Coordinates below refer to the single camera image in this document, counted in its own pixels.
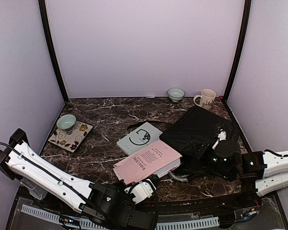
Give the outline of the black student bag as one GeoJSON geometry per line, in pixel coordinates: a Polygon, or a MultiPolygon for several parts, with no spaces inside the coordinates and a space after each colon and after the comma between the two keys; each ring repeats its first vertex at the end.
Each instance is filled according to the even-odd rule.
{"type": "Polygon", "coordinates": [[[198,106],[190,108],[175,123],[170,123],[167,129],[163,131],[159,139],[182,155],[181,165],[169,174],[172,179],[188,183],[192,179],[212,175],[212,173],[203,171],[199,167],[199,163],[194,160],[194,153],[198,149],[196,145],[201,143],[203,130],[217,123],[232,123],[239,133],[234,122],[198,106]]]}

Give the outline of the pink book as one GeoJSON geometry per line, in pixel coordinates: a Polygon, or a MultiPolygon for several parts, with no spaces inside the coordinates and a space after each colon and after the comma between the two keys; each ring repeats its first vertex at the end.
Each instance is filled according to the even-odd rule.
{"type": "Polygon", "coordinates": [[[161,140],[140,149],[113,165],[113,171],[125,184],[139,182],[152,174],[159,178],[180,165],[182,155],[161,140]]]}

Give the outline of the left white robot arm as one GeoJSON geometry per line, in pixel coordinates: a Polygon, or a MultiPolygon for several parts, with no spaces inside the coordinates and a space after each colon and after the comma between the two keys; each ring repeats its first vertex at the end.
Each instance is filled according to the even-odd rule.
{"type": "Polygon", "coordinates": [[[140,182],[115,184],[91,182],[67,174],[50,164],[28,144],[26,133],[17,129],[9,143],[0,142],[0,171],[17,179],[48,209],[58,199],[91,222],[110,230],[154,230],[158,211],[138,210],[137,204],[156,195],[159,178],[150,175],[140,182]]]}

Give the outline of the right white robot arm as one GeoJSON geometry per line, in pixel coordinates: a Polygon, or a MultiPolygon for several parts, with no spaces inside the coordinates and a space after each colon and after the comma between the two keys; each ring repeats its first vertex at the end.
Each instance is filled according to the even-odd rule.
{"type": "Polygon", "coordinates": [[[231,122],[196,124],[190,127],[195,159],[224,180],[239,179],[242,192],[235,203],[245,208],[254,194],[264,196],[288,186],[288,151],[270,149],[242,153],[239,131],[231,122]]]}

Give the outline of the grey notebook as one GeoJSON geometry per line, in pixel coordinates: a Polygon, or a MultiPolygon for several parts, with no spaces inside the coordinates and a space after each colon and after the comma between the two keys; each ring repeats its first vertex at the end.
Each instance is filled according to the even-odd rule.
{"type": "Polygon", "coordinates": [[[159,140],[162,131],[145,122],[117,142],[117,146],[128,156],[159,140]]]}

